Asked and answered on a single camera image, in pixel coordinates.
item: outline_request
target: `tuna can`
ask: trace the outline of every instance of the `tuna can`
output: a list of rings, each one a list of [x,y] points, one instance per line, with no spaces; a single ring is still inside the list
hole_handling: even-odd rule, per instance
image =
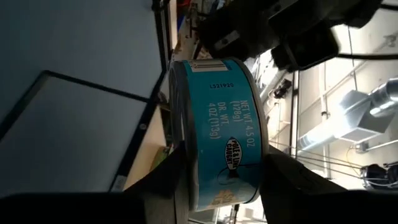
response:
[[[250,71],[233,58],[174,62],[169,87],[174,145],[187,149],[190,210],[257,199],[268,136]]]

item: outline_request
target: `air duct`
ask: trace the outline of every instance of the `air duct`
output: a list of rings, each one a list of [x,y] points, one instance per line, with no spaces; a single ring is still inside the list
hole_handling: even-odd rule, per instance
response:
[[[383,134],[398,109],[397,103],[398,78],[390,79],[370,94],[351,90],[338,104],[339,113],[304,134],[298,140],[298,148],[311,150],[337,139],[359,144]]]

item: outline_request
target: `blue can label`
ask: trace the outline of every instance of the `blue can label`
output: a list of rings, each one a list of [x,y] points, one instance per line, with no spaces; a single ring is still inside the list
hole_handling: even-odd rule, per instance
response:
[[[198,151],[197,210],[247,202],[261,176],[260,124],[233,60],[184,61]]]

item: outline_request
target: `ventilation duct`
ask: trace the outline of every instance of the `ventilation duct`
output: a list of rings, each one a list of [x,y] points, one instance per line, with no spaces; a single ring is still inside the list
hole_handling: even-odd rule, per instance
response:
[[[398,78],[374,89],[370,94],[351,90],[334,114],[298,140],[298,148],[311,150],[337,139],[359,144],[388,128],[398,108]]]

